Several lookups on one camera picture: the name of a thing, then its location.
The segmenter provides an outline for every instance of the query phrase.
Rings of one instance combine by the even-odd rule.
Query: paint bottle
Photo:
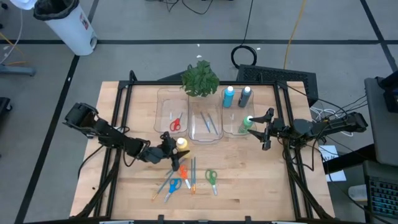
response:
[[[229,108],[232,104],[232,99],[234,98],[235,90],[233,87],[229,86],[226,90],[224,90],[224,100],[223,106],[225,108]]]
[[[251,128],[251,126],[253,125],[253,121],[249,120],[250,118],[253,118],[253,116],[247,116],[243,119],[242,124],[239,127],[238,132],[240,134],[247,134],[248,133],[248,129]]]
[[[251,95],[250,87],[248,86],[244,87],[244,90],[242,91],[241,97],[238,102],[238,106],[244,108],[250,99],[250,95]]]
[[[188,141],[185,138],[178,138],[176,145],[177,145],[178,151],[180,151],[180,152],[188,150]],[[188,157],[190,157],[190,153],[184,155],[184,158],[188,158]]]

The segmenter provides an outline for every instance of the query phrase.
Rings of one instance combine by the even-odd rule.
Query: wheel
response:
[[[8,106],[6,107],[7,111],[12,111],[12,106],[10,104],[8,104]]]

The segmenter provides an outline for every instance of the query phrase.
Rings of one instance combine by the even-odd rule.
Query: green scissors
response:
[[[211,169],[206,170],[205,172],[206,180],[208,180],[213,187],[213,193],[217,196],[217,188],[216,188],[216,179],[217,179],[217,172]]]

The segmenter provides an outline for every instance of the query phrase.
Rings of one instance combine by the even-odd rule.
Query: black bag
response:
[[[63,19],[78,5],[79,0],[38,0],[35,3],[33,16],[41,21]]]

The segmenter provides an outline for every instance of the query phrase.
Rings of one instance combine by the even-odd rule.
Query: scissors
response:
[[[169,199],[170,195],[175,192],[176,190],[178,190],[181,187],[181,179],[180,178],[173,178],[170,180],[170,190],[166,195],[166,198],[164,198],[164,203],[167,202],[167,200]]]
[[[217,179],[217,172],[211,169],[206,170],[205,172],[206,180],[208,180],[213,187],[213,193],[217,196],[217,188],[216,188],[216,179]]]
[[[182,112],[180,113],[180,117],[175,119],[171,124],[170,124],[170,131],[178,131],[181,128],[180,125],[180,119],[182,117]]]
[[[188,172],[187,172],[186,165],[180,165],[180,176],[182,177],[182,179],[185,180],[185,183],[187,184],[188,189],[191,189],[191,185],[189,184],[189,181],[188,181]]]

